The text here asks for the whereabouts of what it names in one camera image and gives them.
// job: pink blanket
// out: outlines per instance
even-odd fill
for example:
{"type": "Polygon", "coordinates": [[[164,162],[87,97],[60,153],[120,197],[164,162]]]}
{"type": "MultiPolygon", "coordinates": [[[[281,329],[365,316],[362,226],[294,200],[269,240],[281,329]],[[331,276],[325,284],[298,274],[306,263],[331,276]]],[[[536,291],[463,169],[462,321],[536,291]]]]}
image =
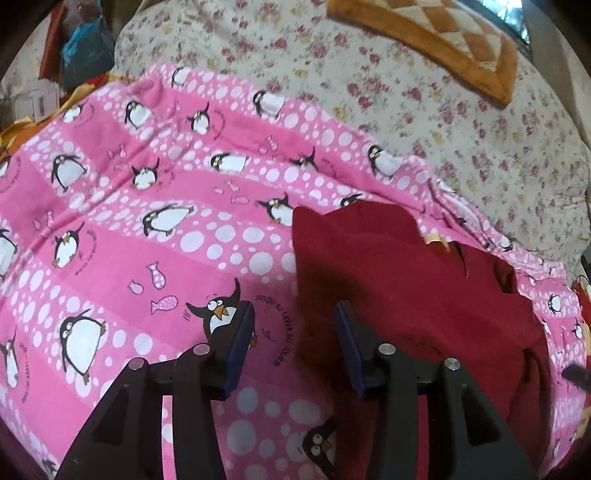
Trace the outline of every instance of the pink blanket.
{"type": "MultiPolygon", "coordinates": [[[[177,357],[229,323],[242,299],[256,310],[252,348],[237,392],[213,407],[228,476],[330,476],[308,442],[316,427],[333,435],[328,395],[294,355],[290,227],[298,205],[328,212],[359,197],[401,204],[424,234],[515,267],[551,358],[544,472],[570,447],[584,395],[560,372],[586,353],[562,265],[495,231],[419,158],[392,157],[314,105],[158,64],[30,139],[0,192],[0,414],[40,464],[59,464],[129,359],[177,357]]],[[[162,435],[174,478],[170,402],[162,435]]]]}

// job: pink fish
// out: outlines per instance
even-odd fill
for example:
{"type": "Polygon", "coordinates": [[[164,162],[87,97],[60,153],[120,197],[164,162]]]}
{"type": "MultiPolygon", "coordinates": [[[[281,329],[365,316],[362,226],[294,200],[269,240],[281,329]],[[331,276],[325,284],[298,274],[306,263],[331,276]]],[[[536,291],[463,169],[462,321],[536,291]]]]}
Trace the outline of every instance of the pink fish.
{"type": "Polygon", "coordinates": [[[232,180],[228,180],[226,182],[226,185],[228,185],[230,187],[230,190],[233,192],[237,192],[238,190],[240,190],[240,187],[236,185],[232,180]]]}
{"type": "Polygon", "coordinates": [[[152,312],[153,315],[159,310],[163,312],[169,312],[170,310],[174,310],[178,305],[178,298],[174,295],[167,295],[166,297],[162,297],[159,301],[155,302],[152,300],[152,312]]]}
{"type": "Polygon", "coordinates": [[[142,293],[144,291],[144,286],[140,285],[137,282],[134,282],[133,280],[131,282],[129,282],[129,285],[127,285],[127,288],[130,289],[136,295],[139,295],[140,293],[142,293]]]}
{"type": "Polygon", "coordinates": [[[247,205],[250,202],[248,197],[232,197],[230,203],[237,203],[238,205],[247,205]]]}
{"type": "Polygon", "coordinates": [[[166,286],[166,277],[158,270],[158,262],[146,265],[146,268],[152,272],[152,283],[158,290],[162,290],[166,286]]]}

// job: white polka dot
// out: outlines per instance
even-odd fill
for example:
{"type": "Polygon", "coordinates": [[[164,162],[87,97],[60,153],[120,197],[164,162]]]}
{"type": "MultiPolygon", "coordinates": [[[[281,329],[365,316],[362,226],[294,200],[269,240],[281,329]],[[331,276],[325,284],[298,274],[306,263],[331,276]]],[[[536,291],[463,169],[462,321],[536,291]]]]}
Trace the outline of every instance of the white polka dot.
{"type": "Polygon", "coordinates": [[[256,410],[258,404],[258,394],[252,387],[244,388],[236,398],[238,410],[242,413],[252,413],[256,410]]]}
{"type": "Polygon", "coordinates": [[[252,423],[237,420],[228,427],[226,435],[228,448],[238,456],[249,454],[256,445],[256,432],[252,423]]]}
{"type": "Polygon", "coordinates": [[[409,184],[410,184],[410,177],[404,176],[398,180],[398,182],[396,183],[396,188],[398,190],[405,190],[409,184]]]}
{"type": "Polygon", "coordinates": [[[300,169],[297,167],[289,167],[283,174],[283,178],[287,183],[292,183],[297,180],[300,174],[300,169]]]}
{"type": "Polygon", "coordinates": [[[121,348],[125,344],[127,334],[123,330],[117,330],[113,335],[113,346],[115,348],[121,348]]]}
{"type": "Polygon", "coordinates": [[[183,149],[181,147],[179,147],[178,145],[173,145],[172,147],[170,147],[168,151],[168,157],[171,160],[176,160],[182,151],[183,149]]]}
{"type": "Polygon", "coordinates": [[[230,263],[232,265],[239,265],[242,262],[243,256],[241,254],[232,254],[230,255],[230,263]]]}
{"type": "Polygon", "coordinates": [[[293,252],[286,253],[281,257],[281,266],[286,272],[296,273],[296,256],[293,252]]]}
{"type": "Polygon", "coordinates": [[[37,313],[37,323],[45,322],[47,315],[49,314],[50,305],[46,303],[39,309],[39,313],[37,313]]]}
{"type": "Polygon", "coordinates": [[[134,340],[135,351],[138,355],[145,355],[152,349],[152,337],[146,333],[140,333],[134,340]]]}
{"type": "Polygon", "coordinates": [[[84,203],[84,200],[83,193],[75,193],[70,199],[70,208],[79,208],[84,203]]]}
{"type": "Polygon", "coordinates": [[[335,133],[329,128],[322,133],[322,144],[327,147],[335,139],[335,133]]]}
{"type": "Polygon", "coordinates": [[[28,323],[31,318],[33,318],[33,313],[35,313],[35,302],[32,301],[27,308],[25,309],[25,313],[22,314],[22,321],[28,323]]]}
{"type": "Polygon", "coordinates": [[[269,478],[267,470],[261,465],[249,465],[244,470],[244,480],[267,480],[267,478],[269,478]]]}
{"type": "Polygon", "coordinates": [[[166,425],[164,425],[162,427],[162,437],[168,443],[173,442],[173,424],[172,423],[167,423],[166,425]]]}
{"type": "Polygon", "coordinates": [[[351,134],[349,132],[343,132],[343,133],[341,133],[341,135],[339,137],[339,145],[342,145],[345,147],[351,143],[351,140],[353,140],[353,137],[351,136],[351,134]]]}
{"type": "Polygon", "coordinates": [[[216,230],[216,238],[220,242],[224,242],[224,243],[229,242],[235,236],[236,236],[236,231],[234,230],[234,227],[231,225],[224,225],[216,230]]]}
{"type": "Polygon", "coordinates": [[[255,228],[253,226],[248,227],[242,234],[244,241],[248,242],[249,244],[257,244],[264,238],[264,236],[265,234],[261,229],[255,228]]]}
{"type": "Polygon", "coordinates": [[[273,456],[273,453],[275,453],[275,443],[273,440],[262,440],[261,444],[259,445],[259,454],[263,458],[269,458],[270,456],[273,456]]]}
{"type": "Polygon", "coordinates": [[[222,256],[223,249],[218,244],[213,244],[207,249],[207,257],[211,260],[215,260],[222,256]]]}
{"type": "Polygon", "coordinates": [[[21,276],[18,279],[18,287],[19,288],[23,288],[25,286],[25,284],[29,280],[29,275],[30,275],[30,272],[28,270],[25,270],[23,273],[21,273],[21,276]]]}
{"type": "Polygon", "coordinates": [[[70,313],[77,313],[80,310],[80,299],[78,297],[71,297],[66,303],[66,310],[70,313]]]}
{"type": "Polygon", "coordinates": [[[277,460],[275,460],[275,468],[277,468],[277,470],[279,470],[280,472],[286,470],[287,465],[287,460],[284,458],[278,458],[277,460]]]}
{"type": "Polygon", "coordinates": [[[183,252],[191,253],[203,245],[205,237],[201,232],[189,232],[183,235],[180,241],[183,252]]]}
{"type": "Polygon", "coordinates": [[[420,171],[419,173],[417,173],[417,183],[425,183],[427,180],[429,179],[429,173],[425,170],[420,171]]]}
{"type": "Polygon", "coordinates": [[[285,117],[285,128],[294,128],[299,120],[300,118],[298,117],[297,113],[290,113],[285,117]]]}
{"type": "Polygon", "coordinates": [[[266,179],[269,181],[276,181],[279,178],[279,170],[276,168],[272,168],[267,172],[266,179]]]}
{"type": "Polygon", "coordinates": [[[265,275],[273,267],[273,257],[266,252],[259,252],[252,256],[248,266],[255,275],[265,275]]]}
{"type": "Polygon", "coordinates": [[[49,292],[49,298],[51,298],[52,300],[55,299],[60,294],[60,290],[61,290],[61,287],[59,285],[56,285],[55,287],[53,287],[51,289],[51,291],[49,292]]]}
{"type": "Polygon", "coordinates": [[[275,401],[268,401],[265,404],[265,413],[274,419],[281,413],[281,406],[275,401]]]}
{"type": "Polygon", "coordinates": [[[295,400],[288,409],[293,421],[301,425],[320,423],[320,407],[308,400],[295,400]]]}
{"type": "Polygon", "coordinates": [[[42,341],[43,341],[43,335],[41,334],[41,332],[35,332],[35,335],[33,335],[33,345],[39,346],[39,345],[41,345],[42,341]]]}
{"type": "Polygon", "coordinates": [[[297,476],[300,480],[312,480],[314,478],[314,467],[310,464],[305,464],[297,471],[297,476]]]}

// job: blue plastic bag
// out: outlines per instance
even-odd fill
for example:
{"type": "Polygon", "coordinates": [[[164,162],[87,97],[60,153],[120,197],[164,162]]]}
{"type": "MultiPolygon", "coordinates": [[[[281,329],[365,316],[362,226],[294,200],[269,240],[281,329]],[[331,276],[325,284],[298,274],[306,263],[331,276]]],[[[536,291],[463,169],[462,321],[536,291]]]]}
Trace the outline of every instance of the blue plastic bag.
{"type": "Polygon", "coordinates": [[[115,65],[115,40],[103,16],[78,26],[61,49],[61,86],[72,92],[115,65]]]}

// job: red fabric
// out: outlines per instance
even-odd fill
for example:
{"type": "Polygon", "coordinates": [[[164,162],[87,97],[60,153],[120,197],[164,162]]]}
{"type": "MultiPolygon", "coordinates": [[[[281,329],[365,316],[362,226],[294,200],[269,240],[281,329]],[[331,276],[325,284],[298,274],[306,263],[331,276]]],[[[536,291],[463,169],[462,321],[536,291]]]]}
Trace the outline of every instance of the red fabric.
{"type": "MultiPolygon", "coordinates": [[[[550,370],[542,326],[517,293],[506,262],[450,244],[424,244],[413,217],[396,205],[358,201],[319,214],[294,212],[293,245],[305,326],[298,354],[335,392],[336,470],[365,477],[375,406],[357,400],[342,366],[334,309],[349,300],[360,321],[410,356],[462,362],[506,419],[534,466],[548,445],[550,370]]],[[[424,405],[418,475],[427,475],[424,405]]]]}

